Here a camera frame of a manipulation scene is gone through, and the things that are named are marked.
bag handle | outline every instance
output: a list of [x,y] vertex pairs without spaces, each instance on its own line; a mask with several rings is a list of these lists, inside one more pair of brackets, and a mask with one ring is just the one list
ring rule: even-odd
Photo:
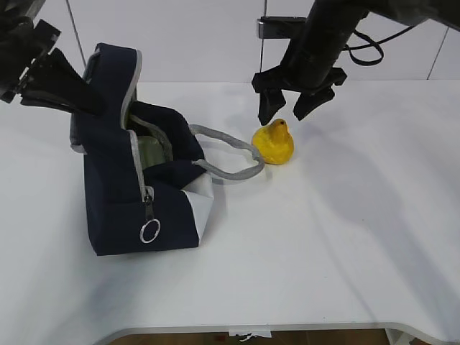
[[202,134],[207,137],[218,139],[222,142],[226,142],[235,149],[250,151],[252,159],[257,162],[257,165],[255,165],[254,167],[248,167],[247,169],[243,169],[239,172],[223,171],[218,167],[212,165],[207,160],[196,160],[195,162],[192,162],[194,165],[198,165],[206,169],[210,173],[219,176],[220,178],[225,178],[226,180],[233,181],[247,180],[249,178],[254,177],[264,169],[265,161],[262,155],[260,154],[259,150],[254,145],[248,144],[247,142],[243,142],[237,138],[232,137],[231,135],[228,135],[227,133],[216,131],[215,129],[204,127],[199,124],[191,124],[189,127],[193,135]]

white panel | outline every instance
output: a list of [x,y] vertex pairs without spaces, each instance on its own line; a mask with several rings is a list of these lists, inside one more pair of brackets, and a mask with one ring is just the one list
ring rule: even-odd
[[36,22],[38,19],[45,20],[61,31],[56,47],[63,51],[70,64],[81,74],[84,69],[83,61],[65,0],[47,0],[38,14]]
[[460,79],[460,32],[449,29],[431,79]]
[[263,0],[72,2],[85,56],[98,42],[140,49],[143,81],[250,81],[263,9]]
[[[268,0],[267,14],[306,17],[312,4],[313,0]],[[370,14],[361,21],[357,29],[374,40],[381,40],[404,28],[403,25],[389,19]],[[350,79],[356,80],[426,79],[441,46],[443,34],[442,24],[429,21],[412,32],[384,44],[385,59],[377,66],[355,65],[347,52],[341,55],[337,65],[345,70]],[[363,42],[352,37],[349,44],[361,45]],[[287,40],[265,40],[263,68],[279,65],[287,45]],[[379,57],[372,48],[356,52],[356,56],[365,60]]]

white table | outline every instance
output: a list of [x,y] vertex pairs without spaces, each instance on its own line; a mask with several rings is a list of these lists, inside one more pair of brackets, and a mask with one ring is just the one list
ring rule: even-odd
[[[249,85],[156,83],[139,99],[249,140]],[[296,152],[214,184],[198,249],[97,257],[69,116],[1,104],[0,344],[105,344],[130,333],[396,328],[460,339],[460,82],[348,82]],[[249,161],[203,141],[208,158]]]

navy blue bag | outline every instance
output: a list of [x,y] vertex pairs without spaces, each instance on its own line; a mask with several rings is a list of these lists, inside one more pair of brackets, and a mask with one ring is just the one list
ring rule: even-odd
[[[88,235],[97,255],[197,247],[213,199],[206,171],[243,179],[264,166],[251,145],[189,126],[175,110],[137,101],[141,64],[139,51],[99,44],[84,78],[104,97],[106,110],[72,115],[70,140],[84,154]],[[143,169],[138,132],[147,127],[167,137],[173,160]],[[250,150],[258,165],[236,175],[222,172],[205,161],[196,134]]]

key ring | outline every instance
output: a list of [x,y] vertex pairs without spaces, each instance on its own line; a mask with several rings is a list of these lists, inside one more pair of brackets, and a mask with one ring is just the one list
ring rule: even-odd
[[[146,239],[144,238],[145,229],[148,227],[148,225],[149,225],[150,223],[154,223],[154,222],[157,223],[158,229],[156,230],[155,235],[153,236],[152,239],[146,240]],[[142,243],[145,243],[145,244],[152,243],[152,242],[158,237],[158,234],[160,233],[160,229],[161,229],[161,223],[160,223],[160,221],[159,221],[158,219],[155,219],[155,218],[154,218],[154,219],[150,219],[147,223],[145,223],[145,224],[142,226],[141,231],[140,231],[140,233],[139,233],[139,237],[140,237],[140,239],[141,239],[141,242],[142,242]]]

